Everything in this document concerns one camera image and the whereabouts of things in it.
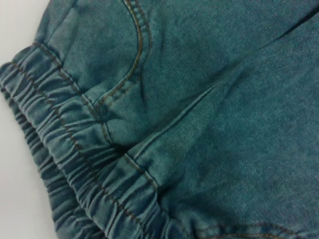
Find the white surface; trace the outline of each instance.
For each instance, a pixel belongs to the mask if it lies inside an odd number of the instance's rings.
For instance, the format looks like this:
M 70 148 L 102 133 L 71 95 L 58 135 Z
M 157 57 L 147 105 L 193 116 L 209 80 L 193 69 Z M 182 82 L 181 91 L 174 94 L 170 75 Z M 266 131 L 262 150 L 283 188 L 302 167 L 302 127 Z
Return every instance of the white surface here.
M 0 65 L 29 46 L 49 0 L 0 0 Z M 56 239 L 46 189 L 0 95 L 0 238 Z

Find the denim pants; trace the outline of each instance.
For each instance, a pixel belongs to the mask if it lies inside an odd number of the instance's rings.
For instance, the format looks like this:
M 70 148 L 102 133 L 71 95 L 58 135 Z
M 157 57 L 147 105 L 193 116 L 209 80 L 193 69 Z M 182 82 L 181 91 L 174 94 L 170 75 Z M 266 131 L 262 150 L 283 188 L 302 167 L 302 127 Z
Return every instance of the denim pants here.
M 61 239 L 318 239 L 318 0 L 51 0 L 0 88 Z

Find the teal denim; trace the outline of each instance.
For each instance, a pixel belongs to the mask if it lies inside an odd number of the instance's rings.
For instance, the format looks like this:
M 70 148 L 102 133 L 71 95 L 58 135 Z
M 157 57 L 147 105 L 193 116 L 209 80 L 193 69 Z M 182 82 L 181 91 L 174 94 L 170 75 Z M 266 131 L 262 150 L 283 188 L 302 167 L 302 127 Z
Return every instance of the teal denim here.
M 0 88 L 61 239 L 318 239 L 317 0 L 51 0 Z

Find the seam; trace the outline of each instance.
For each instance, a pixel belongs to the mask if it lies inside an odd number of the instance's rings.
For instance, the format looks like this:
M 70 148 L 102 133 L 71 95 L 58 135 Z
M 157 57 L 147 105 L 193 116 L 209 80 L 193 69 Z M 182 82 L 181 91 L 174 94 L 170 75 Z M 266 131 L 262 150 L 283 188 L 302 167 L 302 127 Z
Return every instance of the seam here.
M 224 237 L 235 237 L 235 238 L 272 238 L 272 239 L 285 239 L 276 235 L 272 234 L 223 234 L 223 235 L 218 235 L 215 237 L 209 237 L 209 238 L 204 238 L 204 239 L 219 239 L 219 238 L 224 238 Z
M 148 34 L 149 34 L 149 49 L 148 49 L 148 54 L 147 54 L 147 57 L 146 59 L 149 57 L 149 53 L 151 51 L 151 48 L 152 48 L 152 33 L 151 33 L 151 29 L 150 29 L 150 26 L 149 26 L 149 23 L 148 21 L 146 20 L 146 17 L 145 17 L 145 14 L 140 6 L 140 3 L 138 0 L 135 0 L 135 3 L 136 3 L 136 6 L 138 7 L 141 15 L 142 15 L 142 18 L 143 18 L 143 21 L 145 22 L 145 25 L 146 25 L 146 29 L 148 31 Z
M 1 92 L 7 93 L 7 91 L 5 90 L 5 88 L 1 88 Z M 14 101 L 14 99 L 13 99 L 12 97 L 9 97 L 9 98 L 8 98 L 8 102 L 9 102 L 9 104 L 10 104 L 10 102 L 16 104 L 16 102 Z M 35 134 L 36 134 L 36 137 L 39 138 L 38 133 L 35 131 L 34 127 L 31 125 L 31 123 L 25 118 L 25 116 L 23 115 L 23 113 L 21 112 L 20 109 L 19 109 L 18 113 L 19 113 L 22 117 L 24 117 L 25 122 L 27 122 L 27 123 L 31 126 L 31 132 L 32 132 L 32 133 L 35 133 Z M 41 171 L 44 170 L 44 168 L 47 167 L 47 166 L 49 166 L 50 164 L 52 164 L 52 163 L 55 164 L 54 161 L 53 161 L 52 155 L 51 155 L 49 152 L 48 152 L 48 154 L 49 154 L 49 158 L 48 158 L 47 160 L 45 160 L 44 162 L 42 162 L 42 163 L 38 166 L 38 170 L 37 170 L 37 171 L 38 171 L 39 173 L 41 173 Z M 94 236 L 88 228 L 84 227 L 84 226 L 85 226 L 84 223 L 83 223 L 82 221 L 80 221 L 80 220 L 78 219 L 78 217 L 76 216 L 76 215 L 78 214 L 78 212 L 76 212 L 76 210 L 77 210 L 77 208 L 78 208 L 79 206 L 80 206 L 80 205 L 77 204 L 77 207 L 76 207 L 76 208 L 73 208 L 73 209 L 69 210 L 69 212 L 72 211 L 72 215 L 70 216 L 70 218 L 73 218 L 73 219 L 74 219 L 74 223 L 75 223 L 76 227 L 79 229 L 79 231 L 82 231 L 83 233 L 92 236 L 92 238 L 97 239 L 97 238 L 98 238 L 98 235 L 97 235 L 97 236 Z
M 205 231 L 213 229 L 213 228 L 226 228 L 226 227 L 270 227 L 270 228 L 279 229 L 280 231 L 285 232 L 287 234 L 295 235 L 299 239 L 305 239 L 304 237 L 298 235 L 296 232 L 294 232 L 292 230 L 289 230 L 287 228 L 284 228 L 282 226 L 272 224 L 272 223 L 256 223 L 256 224 L 246 224 L 246 225 L 214 225 L 214 226 L 207 227 L 204 229 L 195 229 L 195 231 L 205 232 Z
M 49 101 L 48 97 L 46 94 L 44 94 L 41 90 L 38 89 L 37 84 L 35 83 L 35 81 L 28 76 L 28 74 L 18 65 L 16 65 L 14 62 L 11 63 L 19 72 L 21 72 L 25 78 L 31 83 L 31 85 L 36 89 L 36 91 L 46 100 L 46 102 L 48 103 L 49 107 L 54 111 L 54 113 L 56 114 L 56 116 L 58 117 L 58 119 L 61 122 L 61 125 L 64 127 L 65 131 L 68 133 L 69 138 L 71 139 L 75 149 L 77 150 L 78 154 L 80 157 L 82 157 L 82 159 L 84 160 L 84 162 L 89 166 L 90 172 L 92 173 L 95 182 L 97 183 L 99 189 L 104 193 L 105 196 L 109 197 L 111 199 L 111 201 L 113 202 L 113 204 L 115 204 L 119 209 L 123 210 L 123 212 L 125 214 L 127 214 L 129 217 L 131 217 L 141 228 L 143 234 L 146 236 L 150 236 L 153 239 L 156 239 L 156 237 L 154 237 L 153 235 L 151 235 L 149 232 L 147 232 L 144 227 L 143 224 L 141 223 L 141 221 L 129 210 L 127 210 L 124 205 L 122 205 L 114 196 L 112 196 L 100 183 L 98 180 L 97 175 L 94 173 L 93 171 L 93 166 L 90 163 L 89 160 L 87 160 L 87 158 L 84 156 L 84 154 L 81 152 L 81 147 L 77 144 L 75 138 L 73 137 L 71 131 L 69 130 L 69 128 L 66 126 L 64 119 L 61 117 L 61 115 L 58 112 L 58 109 L 54 107 L 54 105 L 52 104 L 51 101 Z
M 135 58 L 135 61 L 133 63 L 133 66 L 131 67 L 128 75 L 116 86 L 114 87 L 111 92 L 107 95 L 105 95 L 98 103 L 97 103 L 97 106 L 96 108 L 99 109 L 101 106 L 102 106 L 102 103 L 105 102 L 109 97 L 113 96 L 120 88 L 123 87 L 124 83 L 132 76 L 139 60 L 140 60 L 140 57 L 141 57 L 141 54 L 142 54 L 142 47 L 143 47 L 143 38 L 142 38 L 142 33 L 141 33 L 141 28 L 140 28 L 140 24 L 138 22 L 138 19 L 132 9 L 132 6 L 130 4 L 130 0 L 123 0 L 125 5 L 127 6 L 127 8 L 129 9 L 133 19 L 134 19 L 134 23 L 136 25 L 136 29 L 137 29 L 137 32 L 138 32 L 138 41 L 139 41 L 139 49 L 138 49 L 138 54 Z
M 71 79 L 70 75 L 68 74 L 68 76 L 66 76 L 63 72 L 63 66 L 62 64 L 57 60 L 57 57 L 54 56 L 48 49 L 46 49 L 42 44 L 40 44 L 39 42 L 34 42 L 33 43 L 34 46 L 38 47 L 41 51 L 43 51 L 46 55 L 48 55 L 53 62 L 57 65 L 57 69 L 59 71 L 59 75 L 66 80 L 69 85 L 72 87 L 73 91 L 81 97 L 82 102 L 88 107 L 89 112 L 91 113 L 91 115 L 95 118 L 95 120 L 97 121 L 97 123 L 99 123 L 102 127 L 102 134 L 104 139 L 109 143 L 109 144 L 113 144 L 113 141 L 110 137 L 107 137 L 107 134 L 104 130 L 104 127 L 102 126 L 103 124 L 105 125 L 105 127 L 107 128 L 106 124 L 104 122 L 101 121 L 99 115 L 97 114 L 96 110 L 93 107 L 92 102 L 85 97 L 85 95 L 79 90 L 79 87 L 77 86 L 77 84 L 75 83 L 74 80 Z
M 124 158 L 125 158 L 126 161 L 127 161 L 130 165 L 132 165 L 137 171 L 139 171 L 140 173 L 142 173 L 142 174 L 146 177 L 146 179 L 150 182 L 150 184 L 153 186 L 153 188 L 154 188 L 155 190 L 157 190 L 157 188 L 158 188 L 157 185 L 155 185 L 155 183 L 153 182 L 153 179 L 146 174 L 145 170 L 141 169 L 140 166 L 136 166 L 136 165 L 134 164 L 135 162 L 132 163 L 133 159 L 132 159 L 127 153 L 124 154 Z
M 142 169 L 133 159 L 132 157 L 128 154 L 128 153 L 125 153 L 124 154 L 124 158 L 127 160 L 127 162 L 132 165 L 137 171 L 139 171 L 140 173 L 142 173 L 146 179 L 151 183 L 151 185 L 153 186 L 154 190 L 156 191 L 158 186 L 157 186 L 157 182 L 154 178 L 152 178 L 150 176 L 150 174 Z M 161 208 L 159 207 L 161 210 L 163 210 L 163 212 L 165 212 L 168 216 L 169 219 L 174 219 L 181 227 L 182 231 L 184 232 L 184 234 L 187 236 L 187 238 L 191 238 L 190 234 L 188 233 L 188 231 L 186 230 L 185 226 L 183 225 L 183 223 L 178 219 L 178 218 L 175 218 L 175 217 L 171 217 L 168 213 L 168 211 L 164 208 Z
M 131 84 L 129 87 L 127 87 L 125 89 L 125 91 L 119 95 L 119 97 L 117 97 L 114 101 L 112 101 L 109 104 L 107 104 L 107 107 L 111 107 L 111 105 L 113 105 L 117 100 L 119 100 L 123 95 L 125 95 L 133 86 L 135 86 L 138 82 L 140 82 L 141 79 L 142 79 L 142 77 L 139 76 L 139 78 L 133 84 Z

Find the jeans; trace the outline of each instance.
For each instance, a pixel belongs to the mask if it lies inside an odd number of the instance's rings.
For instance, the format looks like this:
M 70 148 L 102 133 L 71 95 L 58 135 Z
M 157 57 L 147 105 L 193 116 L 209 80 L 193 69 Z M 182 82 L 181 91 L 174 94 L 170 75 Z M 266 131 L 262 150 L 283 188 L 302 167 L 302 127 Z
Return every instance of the jeans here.
M 52 0 L 0 68 L 61 239 L 319 238 L 317 0 Z

